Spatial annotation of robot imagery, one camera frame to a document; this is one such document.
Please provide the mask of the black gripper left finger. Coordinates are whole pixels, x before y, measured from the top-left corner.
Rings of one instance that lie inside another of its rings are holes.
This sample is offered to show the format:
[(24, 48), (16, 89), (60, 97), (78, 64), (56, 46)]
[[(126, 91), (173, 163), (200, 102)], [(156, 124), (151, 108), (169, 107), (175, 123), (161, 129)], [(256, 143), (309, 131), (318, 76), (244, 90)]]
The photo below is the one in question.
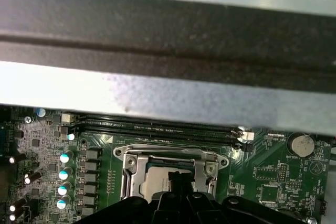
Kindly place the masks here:
[(169, 172), (170, 191), (157, 193), (151, 202), (132, 196), (82, 218), (76, 223), (179, 223), (182, 174)]

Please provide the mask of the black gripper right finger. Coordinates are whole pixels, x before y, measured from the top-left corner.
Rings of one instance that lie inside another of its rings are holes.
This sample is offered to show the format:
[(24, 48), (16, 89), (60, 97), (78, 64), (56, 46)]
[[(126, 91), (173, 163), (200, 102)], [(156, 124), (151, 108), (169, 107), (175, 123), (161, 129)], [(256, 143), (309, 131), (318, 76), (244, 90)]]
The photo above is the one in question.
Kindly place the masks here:
[(193, 174), (181, 174), (181, 197), (192, 223), (303, 223), (296, 217), (238, 196), (229, 196), (219, 203), (212, 192), (198, 190), (196, 184)]

